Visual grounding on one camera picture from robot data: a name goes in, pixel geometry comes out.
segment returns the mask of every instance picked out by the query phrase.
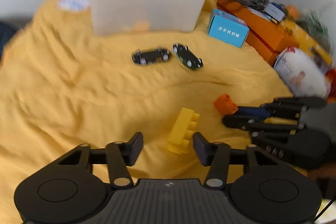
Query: crosshair logo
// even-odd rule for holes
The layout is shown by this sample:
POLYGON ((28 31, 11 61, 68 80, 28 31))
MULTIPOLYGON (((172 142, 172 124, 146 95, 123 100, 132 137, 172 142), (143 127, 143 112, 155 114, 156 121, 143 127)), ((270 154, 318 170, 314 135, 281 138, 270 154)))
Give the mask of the crosshair logo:
POLYGON ((167 187, 172 187, 172 186, 175 185, 175 183, 169 181, 169 182, 166 182, 165 185, 166 185, 167 187))

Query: black toy car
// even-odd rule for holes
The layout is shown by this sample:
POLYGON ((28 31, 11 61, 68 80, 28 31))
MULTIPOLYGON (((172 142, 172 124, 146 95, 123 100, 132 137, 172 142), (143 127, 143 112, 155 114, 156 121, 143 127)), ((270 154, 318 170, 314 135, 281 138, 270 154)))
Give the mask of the black toy car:
POLYGON ((191 51, 189 51, 187 45, 174 44, 173 52, 186 67, 192 70, 203 67, 202 59, 197 58, 191 51))
POLYGON ((135 53, 132 55, 133 62, 142 66, 156 62, 167 62, 169 59, 169 50, 161 47, 157 47, 155 50, 150 50, 146 52, 136 50, 135 53))

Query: blue box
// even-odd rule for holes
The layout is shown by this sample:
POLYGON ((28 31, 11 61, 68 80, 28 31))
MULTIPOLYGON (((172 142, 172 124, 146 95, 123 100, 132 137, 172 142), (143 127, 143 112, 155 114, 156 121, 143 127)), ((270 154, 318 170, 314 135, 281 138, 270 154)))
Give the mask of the blue box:
POLYGON ((241 47, 249 34, 249 27, 244 20, 218 9, 213 9, 208 35, 226 43, 241 47))

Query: yellow fabric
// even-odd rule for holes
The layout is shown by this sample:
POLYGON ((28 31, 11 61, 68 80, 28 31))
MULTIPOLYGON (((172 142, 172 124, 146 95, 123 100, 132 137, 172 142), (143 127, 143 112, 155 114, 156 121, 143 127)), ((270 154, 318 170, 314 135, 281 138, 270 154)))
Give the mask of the yellow fabric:
MULTIPOLYGON (((6 47, 0 69, 0 223, 19 224, 13 202, 27 176, 80 143, 92 148, 144 133, 144 149, 130 168, 134 178, 204 179, 195 153, 167 150, 181 110, 199 113, 197 130, 209 141, 245 148, 248 134, 225 128, 212 102, 228 93, 238 105, 258 106, 290 92, 248 45, 237 48, 207 35, 209 13, 193 33, 173 31, 94 37, 90 12, 61 11, 48 0, 31 25, 6 47), (204 67, 191 71, 172 56, 141 67, 136 49, 187 44, 204 67)), ((104 166, 94 173, 108 181, 104 166)), ((241 175, 236 168, 229 181, 241 175)))

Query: orange toy brick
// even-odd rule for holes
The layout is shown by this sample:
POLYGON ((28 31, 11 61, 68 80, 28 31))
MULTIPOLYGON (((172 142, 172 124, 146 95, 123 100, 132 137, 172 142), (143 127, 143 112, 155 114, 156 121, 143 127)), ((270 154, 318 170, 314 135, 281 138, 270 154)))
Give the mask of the orange toy brick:
POLYGON ((223 116, 232 115, 238 111, 238 106, 231 100, 230 95, 226 93, 214 101, 213 104, 223 116))
POLYGON ((168 137, 168 150, 177 154, 188 154, 190 140, 200 118, 192 109, 182 108, 173 130, 168 137))

